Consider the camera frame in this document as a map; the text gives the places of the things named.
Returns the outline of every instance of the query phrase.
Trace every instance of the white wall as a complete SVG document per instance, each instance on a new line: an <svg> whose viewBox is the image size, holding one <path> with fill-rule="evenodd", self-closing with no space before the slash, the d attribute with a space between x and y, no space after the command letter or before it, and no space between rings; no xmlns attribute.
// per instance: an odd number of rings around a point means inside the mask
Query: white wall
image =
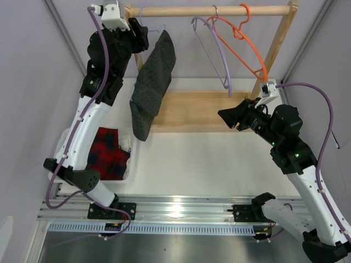
<svg viewBox="0 0 351 263"><path fill-rule="evenodd" d="M82 75L40 0L0 11L0 222L14 217L5 263L22 262L48 183L43 161L70 125Z"/></svg>
<svg viewBox="0 0 351 263"><path fill-rule="evenodd" d="M322 172L325 182L346 218L351 221L351 124L350 71L351 24L350 1L335 1L320 31L289 82L315 84L331 99L334 110L333 132L341 146L336 149L331 138L324 154ZM288 99L298 107L304 124L302 138L319 153L329 112L323 98L308 88L288 88Z"/></svg>
<svg viewBox="0 0 351 263"><path fill-rule="evenodd" d="M70 36L79 50L79 54L84 63L88 61L89 57L86 53L89 38L94 31L93 24L89 21L89 16L85 7L91 4L92 0L53 0L61 17L64 20L65 26L70 33ZM101 4L102 0L95 0L95 4ZM126 3L131 3L135 7L152 7L152 6L170 6L170 5L207 5L217 6L221 5L239 5L242 0L125 0ZM244 1L249 5L286 5L288 0L247 0ZM280 79L283 77L291 60L297 52L304 36L307 34L312 22L314 21L319 9L324 0L303 0L299 3L299 10L295 16L291 29L281 47L279 55L276 59L273 68L271 69L271 78ZM155 30L166 25L166 29L171 35L174 45L177 62L172 72L174 77L178 78L211 78L216 77L216 73L210 64L206 53L201 47L200 42L194 34L192 25L190 24L192 18L143 18L143 24L149 29ZM244 17L227 17L235 25L239 26ZM252 42L260 51L263 59L265 58L270 44L275 35L278 24L281 20L280 16L253 16L248 24L243 26L243 31L249 36ZM251 50L250 46L244 41L233 39L231 27L218 21L218 32L231 44L235 50L255 69L261 66ZM220 72L224 75L223 63L220 60L220 55L214 43L211 33L206 26L198 24L197 32L203 41L206 41L208 50L212 55ZM155 42L158 39L158 33L151 33L149 35L150 49L143 55L144 59L148 57ZM239 62L239 60L225 48L227 54L228 64L231 70L232 78L253 78L254 76L247 68ZM135 63L129 63L126 77L135 76Z"/></svg>

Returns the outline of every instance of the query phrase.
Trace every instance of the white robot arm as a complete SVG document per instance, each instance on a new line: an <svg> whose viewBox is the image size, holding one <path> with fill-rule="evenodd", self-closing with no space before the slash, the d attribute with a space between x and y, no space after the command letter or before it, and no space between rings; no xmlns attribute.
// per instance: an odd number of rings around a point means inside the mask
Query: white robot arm
<svg viewBox="0 0 351 263"><path fill-rule="evenodd" d="M310 147L299 138L302 120L296 108L279 105L272 115L265 105L278 92L274 83L262 85L263 98L245 99L239 106L220 110L218 114L229 128L251 128L272 145L270 155L303 198L313 221L297 215L270 193L252 200L255 218L277 222L302 242L312 262L336 262L351 252L351 227L344 218L322 176L316 174L317 160Z"/></svg>
<svg viewBox="0 0 351 263"><path fill-rule="evenodd" d="M149 47L148 28L135 18L124 19L124 5L120 1L105 0L102 6L88 8L98 31L90 37L87 75L80 90L81 97L69 134L55 158L47 158L44 167L79 188L84 195L103 207L116 207L118 197L100 181L98 171L87 168L89 150L100 122L113 105L123 84L123 76L132 54ZM93 16L102 15L104 29Z"/></svg>

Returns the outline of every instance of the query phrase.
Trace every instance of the red plaid fabric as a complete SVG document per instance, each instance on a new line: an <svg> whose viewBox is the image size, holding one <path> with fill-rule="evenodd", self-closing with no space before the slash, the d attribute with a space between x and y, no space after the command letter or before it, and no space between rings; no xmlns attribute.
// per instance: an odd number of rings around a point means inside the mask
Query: red plaid fabric
<svg viewBox="0 0 351 263"><path fill-rule="evenodd" d="M130 153L119 148L118 130L100 127L88 156L88 167L100 172L101 180L123 180Z"/></svg>

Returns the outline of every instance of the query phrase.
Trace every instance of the wooden clothes rack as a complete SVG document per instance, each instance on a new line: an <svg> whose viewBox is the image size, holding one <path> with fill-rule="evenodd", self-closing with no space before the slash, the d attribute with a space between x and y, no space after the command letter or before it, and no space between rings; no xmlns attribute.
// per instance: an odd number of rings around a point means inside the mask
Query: wooden clothes rack
<svg viewBox="0 0 351 263"><path fill-rule="evenodd" d="M125 5L126 16L139 17L140 8ZM298 9L298 3L289 1L287 5L250 6L252 16L282 16L272 40L264 63L269 73L287 35ZM218 16L245 16L247 10L242 6L217 6ZM144 7L142 17L182 17L216 16L216 9L208 7ZM138 70L143 62L135 55ZM218 110L235 107L243 99L255 99L260 93L261 80L257 80L252 91L233 90L232 98L227 98L227 91L222 92L168 92L160 113L154 119L152 132L230 132L227 125L217 115Z"/></svg>

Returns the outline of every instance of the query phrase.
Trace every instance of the gray cloth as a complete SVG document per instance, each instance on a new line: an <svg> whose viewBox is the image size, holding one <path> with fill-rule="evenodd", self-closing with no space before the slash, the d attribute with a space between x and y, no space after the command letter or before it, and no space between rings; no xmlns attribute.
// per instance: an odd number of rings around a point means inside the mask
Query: gray cloth
<svg viewBox="0 0 351 263"><path fill-rule="evenodd" d="M171 83L171 73L176 63L173 42L163 31L148 60L141 68L135 83L132 99L133 133L140 141L146 141L162 99Z"/></svg>

